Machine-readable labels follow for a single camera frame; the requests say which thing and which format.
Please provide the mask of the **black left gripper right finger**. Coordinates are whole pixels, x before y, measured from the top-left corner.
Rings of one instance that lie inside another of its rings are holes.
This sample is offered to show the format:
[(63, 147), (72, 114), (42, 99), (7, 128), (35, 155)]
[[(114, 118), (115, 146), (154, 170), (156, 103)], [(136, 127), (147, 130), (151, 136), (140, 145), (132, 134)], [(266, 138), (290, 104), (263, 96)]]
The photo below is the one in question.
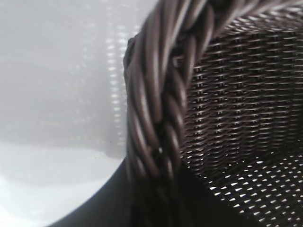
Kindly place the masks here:
[(195, 227), (235, 226), (232, 210), (184, 165), (178, 173), (178, 184)]

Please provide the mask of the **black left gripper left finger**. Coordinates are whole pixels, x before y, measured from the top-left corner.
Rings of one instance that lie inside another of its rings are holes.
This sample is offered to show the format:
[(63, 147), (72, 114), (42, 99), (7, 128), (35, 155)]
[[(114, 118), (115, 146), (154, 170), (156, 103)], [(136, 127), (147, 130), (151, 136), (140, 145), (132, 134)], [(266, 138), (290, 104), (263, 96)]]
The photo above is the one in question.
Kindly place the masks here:
[(52, 227), (143, 227), (123, 161), (109, 181), (88, 201)]

